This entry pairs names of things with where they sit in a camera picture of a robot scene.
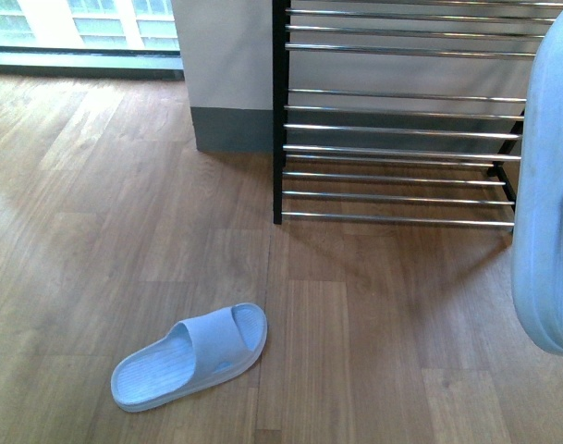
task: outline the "slide sandal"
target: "slide sandal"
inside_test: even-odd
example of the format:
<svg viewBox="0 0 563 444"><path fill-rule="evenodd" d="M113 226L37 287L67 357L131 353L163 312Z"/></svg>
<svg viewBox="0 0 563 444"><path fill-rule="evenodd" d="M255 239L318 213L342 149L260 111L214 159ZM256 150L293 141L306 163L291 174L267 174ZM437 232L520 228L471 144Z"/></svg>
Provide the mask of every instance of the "slide sandal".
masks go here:
<svg viewBox="0 0 563 444"><path fill-rule="evenodd" d="M532 67L513 235L513 300L533 342L563 355L563 12Z"/></svg>
<svg viewBox="0 0 563 444"><path fill-rule="evenodd" d="M113 398L127 412L141 412L226 382L256 362L266 331L264 312L252 303L180 321L115 368Z"/></svg>

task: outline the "gray baseboard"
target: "gray baseboard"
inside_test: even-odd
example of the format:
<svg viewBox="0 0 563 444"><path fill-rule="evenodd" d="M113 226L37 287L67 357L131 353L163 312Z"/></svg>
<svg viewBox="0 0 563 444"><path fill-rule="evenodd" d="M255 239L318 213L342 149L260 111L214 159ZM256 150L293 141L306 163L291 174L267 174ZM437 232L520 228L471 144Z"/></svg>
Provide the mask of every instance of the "gray baseboard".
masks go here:
<svg viewBox="0 0 563 444"><path fill-rule="evenodd" d="M273 152L273 111L190 108L197 149L206 153Z"/></svg>

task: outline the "chrome rod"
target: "chrome rod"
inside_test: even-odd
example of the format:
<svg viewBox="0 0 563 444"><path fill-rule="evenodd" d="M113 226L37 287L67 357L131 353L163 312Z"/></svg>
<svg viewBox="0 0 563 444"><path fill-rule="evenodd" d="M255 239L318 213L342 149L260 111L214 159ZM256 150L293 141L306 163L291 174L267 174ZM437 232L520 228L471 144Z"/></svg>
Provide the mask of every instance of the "chrome rod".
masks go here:
<svg viewBox="0 0 563 444"><path fill-rule="evenodd" d="M509 154L443 153L437 151L403 151L384 150L378 148L354 148L320 145L284 145L283 149L289 153L364 154L384 157L416 157L428 159L459 159L493 162L519 162L521 160L521 156Z"/></svg>
<svg viewBox="0 0 563 444"><path fill-rule="evenodd" d="M407 136L435 136L461 139L488 139L498 141L518 141L521 139L519 134L503 134L494 132L464 132L464 131L443 131L437 129L394 129L394 128L372 128L372 127L346 127L331 125L303 125L287 123L284 125L286 130L298 131L338 131L338 132L370 132L373 134L394 134Z"/></svg>
<svg viewBox="0 0 563 444"><path fill-rule="evenodd" d="M372 28L343 28L327 26L298 26L287 25L287 32L320 32L329 34L357 34L375 35L382 37L415 37L424 39L467 39L467 40L513 40L513 41L541 41L544 34L517 33L479 33L479 32L437 32L437 31L409 31L409 30L378 30Z"/></svg>
<svg viewBox="0 0 563 444"><path fill-rule="evenodd" d="M367 215L334 215L328 213L302 213L295 211L284 211L282 215L290 218L326 219L344 222L379 222L379 223L401 223L418 225L457 226L468 228L513 228L513 222L499 222L490 220L456 220L456 219L429 219L417 217L394 217L394 216L367 216Z"/></svg>
<svg viewBox="0 0 563 444"><path fill-rule="evenodd" d="M509 201L475 201L469 199L443 199L434 197L385 196L379 194L351 194L344 192L283 191L288 198L299 199L338 199L344 201L391 202L400 204L440 204L440 205L477 205L477 206L512 206Z"/></svg>
<svg viewBox="0 0 563 444"><path fill-rule="evenodd" d="M300 0L301 2L320 2L320 0ZM341 2L345 0L324 0L325 2ZM350 3L376 3L375 0L349 0ZM487 2L474 0L383 0L385 5L416 5L416 6L479 6L479 7L540 7L544 9L563 9L562 2Z"/></svg>
<svg viewBox="0 0 563 444"><path fill-rule="evenodd" d="M502 187L505 182L494 180L461 180L461 179L425 179L425 178L402 178L396 176L368 176L362 174L329 174L329 173L304 173L300 171L286 171L283 173L286 179L307 180L345 180L356 182L394 182L409 183L411 185L451 185L460 187Z"/></svg>
<svg viewBox="0 0 563 444"><path fill-rule="evenodd" d="M477 164L474 162L437 162L435 160L382 159L376 157L328 156L315 154L286 154L286 158L297 162L346 162L364 164L389 164L413 167L458 167L458 168L491 168L493 164Z"/></svg>
<svg viewBox="0 0 563 444"><path fill-rule="evenodd" d="M496 115L496 114L436 113L431 111L364 109L364 108L350 108L350 107L341 107L341 106L286 105L285 109L287 111L302 111L302 112L381 114L381 115L406 116L406 117L444 117L444 118L470 118L470 119L475 118L482 120L513 120L514 122L523 121L523 116L504 116L504 115Z"/></svg>
<svg viewBox="0 0 563 444"><path fill-rule="evenodd" d="M441 95L441 94L413 94L403 92L366 92L366 91L344 91L344 90L321 90L305 88L289 88L289 93L295 94L321 94L321 95L346 95L352 97L377 97L383 99L412 99L412 100L443 100L443 101L468 101L468 102L492 102L501 104L523 104L526 99L519 97L481 97L471 95Z"/></svg>
<svg viewBox="0 0 563 444"><path fill-rule="evenodd" d="M508 59L530 61L535 53L509 53L501 51L461 51L458 49L384 48L338 44L287 43L288 51L374 54L380 56L456 57L479 59Z"/></svg>
<svg viewBox="0 0 563 444"><path fill-rule="evenodd" d="M384 20L422 20L422 21L456 21L456 22L479 22L479 23L533 23L539 25L551 25L554 18L536 17L480 17L480 16L453 16L437 14L386 14L380 12L358 12L358 11L323 11L313 9L287 8L286 13L290 16L309 17L334 17L345 19L384 19Z"/></svg>

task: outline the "metal bar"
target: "metal bar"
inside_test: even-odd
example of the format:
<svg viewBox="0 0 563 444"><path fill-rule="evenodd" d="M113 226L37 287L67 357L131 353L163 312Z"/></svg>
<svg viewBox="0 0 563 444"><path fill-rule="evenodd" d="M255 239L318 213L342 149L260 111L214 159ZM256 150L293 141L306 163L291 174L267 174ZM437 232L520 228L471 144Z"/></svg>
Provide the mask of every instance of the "metal bar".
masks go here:
<svg viewBox="0 0 563 444"><path fill-rule="evenodd" d="M410 30L378 30L372 28L343 28L328 26L298 26L289 25L287 32L319 32L329 34L356 34L375 35L382 37L415 37L424 39L467 39L467 40L513 40L513 41L540 41L544 34L517 34L517 33L479 33L479 32L437 32L437 31L410 31Z"/></svg>
<svg viewBox="0 0 563 444"><path fill-rule="evenodd" d="M524 114L525 114L525 109L521 112L521 116L523 117ZM513 128L511 129L511 134L523 134L523 121L515 122L515 125L513 125ZM499 153L509 154L511 153L511 150L513 150L514 147L515 147L514 141L505 141L501 146ZM513 185L511 184L511 181L509 180L509 177L505 172L505 169L503 168L503 162L501 161L495 162L495 164L487 170L487 174L491 177L497 176L499 180L504 182L505 185L503 185L503 192L507 196L508 200L513 202L512 208L513 211L515 211L515 202L517 201L517 194L513 189Z"/></svg>
<svg viewBox="0 0 563 444"><path fill-rule="evenodd" d="M347 127L347 126L331 126L331 125L304 125L296 123L287 123L284 125L286 130L299 131L353 131L353 132L370 132L374 134L394 134L407 136L435 136L449 137L461 139L487 139L487 140L520 140L521 136L517 134L502 134L494 132L464 132L464 131L443 131L437 129L394 129L394 128L372 128L372 127Z"/></svg>
<svg viewBox="0 0 563 444"><path fill-rule="evenodd" d="M396 176L368 176L362 174L303 173L299 171L284 172L283 177L287 179L393 182L408 183L410 185L450 185L460 187L502 187L504 185L504 182L495 182L493 180L401 178Z"/></svg>
<svg viewBox="0 0 563 444"><path fill-rule="evenodd" d="M386 14L380 12L358 12L358 11L323 11L313 9L295 9L289 7L286 10L289 16L308 17L333 17L345 19L384 19L384 20L421 20L421 21L456 21L456 22L478 22L478 23L532 23L539 25L551 25L555 18L536 17L480 17L480 16L453 16L437 14Z"/></svg>
<svg viewBox="0 0 563 444"><path fill-rule="evenodd" d="M328 153L328 154L366 154L389 157L418 157L433 159L464 159L464 160L483 160L483 161L503 161L519 162L521 157L518 155L506 154L470 154L470 153L442 153L437 151L402 151L402 150L382 150L376 148L351 148L340 146L320 146L320 145L285 145L283 147L289 153Z"/></svg>
<svg viewBox="0 0 563 444"><path fill-rule="evenodd" d="M385 196L379 194L351 194L344 192L283 191L288 198L299 199L338 199L343 201L391 202L397 204L440 204L440 205L477 205L511 206L508 201L475 201L469 199L443 199L434 197Z"/></svg>
<svg viewBox="0 0 563 444"><path fill-rule="evenodd" d="M287 143L287 111L289 85L289 54L285 50L289 36L285 27L289 17L285 10L290 0L273 0L273 222L282 222L283 168L285 166L284 144Z"/></svg>
<svg viewBox="0 0 563 444"><path fill-rule="evenodd" d="M519 97L483 97L471 95L442 95L442 94L413 94L403 92L366 92L344 90L322 90L306 88L289 88L295 94L346 95L351 97L377 97L383 99L412 99L412 100L443 100L463 102L488 102L500 104L525 104L526 99Z"/></svg>
<svg viewBox="0 0 563 444"><path fill-rule="evenodd" d="M287 111L302 111L302 112L381 114L381 115L406 116L406 117L476 118L481 120L513 120L513 121L523 120L523 116L504 116L504 115L495 115L495 114L435 113L431 111L364 109L364 108L349 108L349 107L341 107L341 106L286 105L285 109Z"/></svg>
<svg viewBox="0 0 563 444"><path fill-rule="evenodd" d="M312 154L286 154L289 160L301 162L346 162L346 163L366 163L366 164L389 164L405 165L414 167L458 167L458 168L490 168L493 164L477 164L473 162L436 162L434 160L407 160L407 159L381 159L375 157L349 157L349 156L328 156Z"/></svg>
<svg viewBox="0 0 563 444"><path fill-rule="evenodd" d="M513 228L513 222L480 221L480 220L456 220L456 219L429 219L416 217L393 217L393 216L367 216L367 215L334 215L325 213L301 213L284 211L283 216L309 219L326 219L345 222L381 222L418 225L456 226L468 228Z"/></svg>
<svg viewBox="0 0 563 444"><path fill-rule="evenodd" d="M320 0L300 0L301 2L319 2ZM325 2L341 2L345 0L324 0ZM350 3L376 3L375 0L349 0ZM563 2L488 2L473 0L383 0L385 5L416 5L416 6L479 6L479 7L538 7L544 9L563 9Z"/></svg>
<svg viewBox="0 0 563 444"><path fill-rule="evenodd" d="M384 48L338 44L288 43L288 51L374 54L377 56L455 57L479 59L505 59L531 61L535 53L510 53L501 51L461 51L458 49Z"/></svg>

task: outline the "textured footbed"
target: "textured footbed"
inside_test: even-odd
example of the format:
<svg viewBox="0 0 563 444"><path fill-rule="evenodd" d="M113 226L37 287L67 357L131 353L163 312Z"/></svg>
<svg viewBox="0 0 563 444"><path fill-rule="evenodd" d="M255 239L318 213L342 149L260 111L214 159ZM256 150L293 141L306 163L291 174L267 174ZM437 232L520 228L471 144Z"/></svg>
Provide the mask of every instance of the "textured footbed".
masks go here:
<svg viewBox="0 0 563 444"><path fill-rule="evenodd" d="M261 344L264 320L261 312L250 305L232 307L232 317L240 336L251 352ZM214 370L220 373L231 363L222 363ZM115 380L115 390L121 402L146 402L184 386L195 368L195 352L184 325L165 339L139 351L135 359L123 365Z"/></svg>

